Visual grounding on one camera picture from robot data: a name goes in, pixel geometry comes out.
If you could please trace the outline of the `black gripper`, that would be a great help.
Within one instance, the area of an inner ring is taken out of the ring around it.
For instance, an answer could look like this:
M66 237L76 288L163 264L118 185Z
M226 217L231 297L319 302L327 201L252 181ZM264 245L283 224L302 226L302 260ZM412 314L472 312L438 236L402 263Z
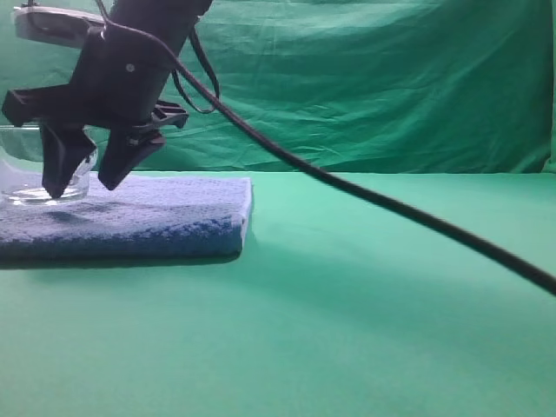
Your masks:
M165 145L161 126L185 123L187 112L160 96L184 44L198 42L195 26L211 4L115 1L95 14L104 27L89 31L67 83L7 91L2 112L12 125L40 123L42 186L51 198L96 164L86 125L109 131L98 180L114 190Z

